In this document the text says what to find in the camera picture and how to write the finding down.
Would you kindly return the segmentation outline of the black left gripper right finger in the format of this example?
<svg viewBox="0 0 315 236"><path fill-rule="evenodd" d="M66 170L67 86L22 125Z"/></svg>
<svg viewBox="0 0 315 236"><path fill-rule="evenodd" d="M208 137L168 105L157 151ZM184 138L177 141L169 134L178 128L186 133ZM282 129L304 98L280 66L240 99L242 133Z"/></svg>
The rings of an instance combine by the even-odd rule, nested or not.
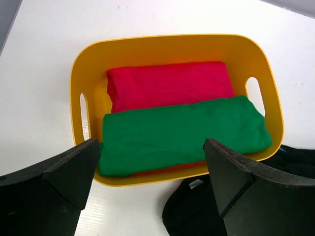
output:
<svg viewBox="0 0 315 236"><path fill-rule="evenodd" d="M315 181L241 155L214 139L205 158L229 236L313 236Z"/></svg>

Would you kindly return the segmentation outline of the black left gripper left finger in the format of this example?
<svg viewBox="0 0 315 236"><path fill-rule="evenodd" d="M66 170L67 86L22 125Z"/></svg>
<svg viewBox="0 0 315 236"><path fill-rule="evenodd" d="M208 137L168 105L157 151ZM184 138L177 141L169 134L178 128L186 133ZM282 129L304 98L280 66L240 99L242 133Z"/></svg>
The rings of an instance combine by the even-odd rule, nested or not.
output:
<svg viewBox="0 0 315 236"><path fill-rule="evenodd" d="M0 177L2 236L72 236L85 209L99 142L83 143Z"/></svg>

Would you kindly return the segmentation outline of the black t-shirt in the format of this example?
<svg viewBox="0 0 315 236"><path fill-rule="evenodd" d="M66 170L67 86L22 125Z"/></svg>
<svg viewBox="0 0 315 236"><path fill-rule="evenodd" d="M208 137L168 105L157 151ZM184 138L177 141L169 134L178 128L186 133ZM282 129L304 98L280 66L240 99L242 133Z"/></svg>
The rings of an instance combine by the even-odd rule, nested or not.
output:
<svg viewBox="0 0 315 236"><path fill-rule="evenodd" d="M290 174L314 178L315 151L282 145L263 164ZM162 221L171 236L225 236L209 175L184 179L167 200Z"/></svg>

